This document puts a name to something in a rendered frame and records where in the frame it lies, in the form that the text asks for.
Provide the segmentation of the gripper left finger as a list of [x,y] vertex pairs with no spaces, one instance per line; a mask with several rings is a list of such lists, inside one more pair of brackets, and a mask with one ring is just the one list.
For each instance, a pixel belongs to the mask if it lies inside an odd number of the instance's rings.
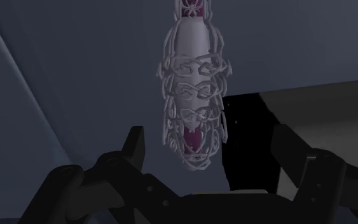
[[49,172],[18,224],[86,224],[108,209],[119,224],[179,224],[178,196],[141,172],[144,129],[133,126],[121,150],[101,155],[95,165],[62,165]]

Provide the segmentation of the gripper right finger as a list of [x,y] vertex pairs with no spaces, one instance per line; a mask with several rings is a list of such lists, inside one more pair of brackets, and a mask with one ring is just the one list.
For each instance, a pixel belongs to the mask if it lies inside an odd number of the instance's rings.
[[298,224],[334,224],[340,206],[358,219],[358,167],[331,151],[312,148],[284,124],[274,127],[270,149],[298,188],[293,199]]

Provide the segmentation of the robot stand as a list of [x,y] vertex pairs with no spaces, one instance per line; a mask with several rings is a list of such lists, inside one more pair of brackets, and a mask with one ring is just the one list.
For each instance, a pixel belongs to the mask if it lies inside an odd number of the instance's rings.
[[270,151],[277,117],[258,93],[226,96],[223,104],[228,138],[222,163],[230,190],[277,193],[280,165]]

